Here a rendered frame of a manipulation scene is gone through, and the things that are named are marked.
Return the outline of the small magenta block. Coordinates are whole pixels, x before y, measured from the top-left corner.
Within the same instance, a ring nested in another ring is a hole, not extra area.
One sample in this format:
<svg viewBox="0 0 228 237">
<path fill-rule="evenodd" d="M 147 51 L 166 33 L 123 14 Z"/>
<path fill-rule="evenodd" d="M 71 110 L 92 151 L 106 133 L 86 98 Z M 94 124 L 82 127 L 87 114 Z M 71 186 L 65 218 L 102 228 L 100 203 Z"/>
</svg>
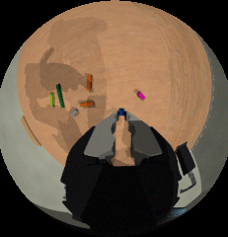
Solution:
<svg viewBox="0 0 228 237">
<path fill-rule="evenodd" d="M 137 95 L 138 95 L 142 100 L 145 99 L 145 96 L 144 96 L 140 91 L 137 93 Z"/>
</svg>

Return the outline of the orange rod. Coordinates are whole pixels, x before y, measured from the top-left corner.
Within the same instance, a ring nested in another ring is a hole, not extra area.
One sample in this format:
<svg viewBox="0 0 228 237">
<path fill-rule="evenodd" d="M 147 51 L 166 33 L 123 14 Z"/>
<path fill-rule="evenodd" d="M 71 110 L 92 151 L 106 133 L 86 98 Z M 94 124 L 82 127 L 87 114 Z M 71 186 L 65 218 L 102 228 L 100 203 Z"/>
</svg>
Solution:
<svg viewBox="0 0 228 237">
<path fill-rule="evenodd" d="M 80 107 L 94 106 L 94 101 L 80 103 Z"/>
<path fill-rule="evenodd" d="M 92 90 L 92 75 L 87 75 L 87 90 Z"/>
</svg>

